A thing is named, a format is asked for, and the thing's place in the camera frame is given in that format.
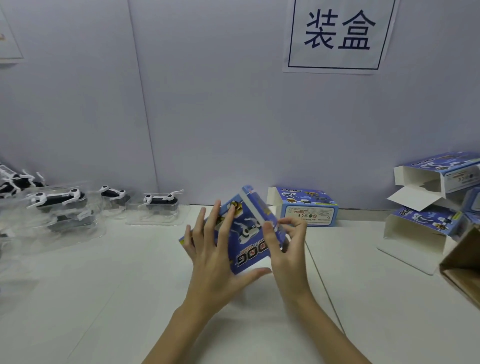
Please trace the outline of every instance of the forearm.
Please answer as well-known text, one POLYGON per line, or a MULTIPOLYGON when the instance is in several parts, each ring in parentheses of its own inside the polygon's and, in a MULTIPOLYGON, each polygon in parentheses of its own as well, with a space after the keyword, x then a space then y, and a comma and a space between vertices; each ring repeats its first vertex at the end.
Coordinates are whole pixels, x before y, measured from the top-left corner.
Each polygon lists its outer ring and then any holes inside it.
POLYGON ((208 319, 183 305, 177 308, 143 364, 180 363, 202 332, 208 319))
POLYGON ((313 297, 294 305, 294 310, 326 364, 369 364, 313 297))

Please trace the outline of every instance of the cardboard box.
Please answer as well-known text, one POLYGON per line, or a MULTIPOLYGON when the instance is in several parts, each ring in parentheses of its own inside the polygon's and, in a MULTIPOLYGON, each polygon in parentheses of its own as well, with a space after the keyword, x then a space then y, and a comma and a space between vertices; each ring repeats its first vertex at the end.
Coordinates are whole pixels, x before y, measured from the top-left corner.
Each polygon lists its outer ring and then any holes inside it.
POLYGON ((467 225, 462 212, 445 207, 432 205, 421 212, 402 207, 387 217, 377 248, 433 275, 467 225))
MULTIPOLYGON (((285 231, 277 222, 275 215, 257 192, 247 185, 243 186, 238 195, 220 208, 215 226, 215 244, 218 239, 218 231, 231 205, 235 206, 236 212, 228 237, 228 257, 232 272, 238 274, 259 260, 270 256, 262 231, 262 225, 266 221, 272 223, 280 247, 283 247, 286 237, 285 231)), ((179 241, 183 245, 185 237, 182 236, 179 241)))
POLYGON ((335 225, 338 205, 323 191, 269 187, 267 203, 276 206, 276 216, 298 217, 308 226, 331 227, 335 225))
POLYGON ((441 262, 440 273, 480 308, 480 226, 477 225, 441 262))
POLYGON ((443 153, 394 168, 404 186, 388 199, 416 211, 431 204, 460 209, 465 189, 480 183, 480 153, 443 153))

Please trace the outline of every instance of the warning label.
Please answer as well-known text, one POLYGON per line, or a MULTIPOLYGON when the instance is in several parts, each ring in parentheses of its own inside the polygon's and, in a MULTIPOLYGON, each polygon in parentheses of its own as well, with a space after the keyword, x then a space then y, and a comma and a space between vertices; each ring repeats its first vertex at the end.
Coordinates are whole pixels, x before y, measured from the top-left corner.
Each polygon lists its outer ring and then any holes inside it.
POLYGON ((295 217, 305 220, 310 225, 330 225, 335 213, 331 207, 296 207, 289 206, 285 217, 295 217))

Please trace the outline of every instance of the right hand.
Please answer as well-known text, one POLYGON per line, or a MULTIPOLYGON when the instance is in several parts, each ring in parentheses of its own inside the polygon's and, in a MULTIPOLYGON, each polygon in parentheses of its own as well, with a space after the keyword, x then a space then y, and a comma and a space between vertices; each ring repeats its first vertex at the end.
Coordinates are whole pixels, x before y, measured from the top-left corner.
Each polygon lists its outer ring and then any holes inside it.
POLYGON ((291 238, 287 252, 280 250, 279 241, 269 222, 263 225, 264 238, 270 249, 273 275, 280 294, 288 306, 296 308, 302 301, 313 298, 305 263, 307 222, 299 218, 281 218, 278 222, 285 224, 284 228, 291 238))

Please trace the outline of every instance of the white wall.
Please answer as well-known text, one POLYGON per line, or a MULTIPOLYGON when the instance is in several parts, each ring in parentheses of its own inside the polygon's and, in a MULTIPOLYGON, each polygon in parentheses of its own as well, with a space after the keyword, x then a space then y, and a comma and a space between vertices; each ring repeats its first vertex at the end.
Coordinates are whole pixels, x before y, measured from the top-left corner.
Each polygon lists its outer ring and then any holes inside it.
POLYGON ((127 0, 1 0, 0 160, 50 182, 156 189, 127 0))
POLYGON ((250 183, 382 208, 392 167, 480 150, 475 0, 402 0, 378 75, 282 73, 287 0, 130 0, 158 178, 193 203, 250 183))

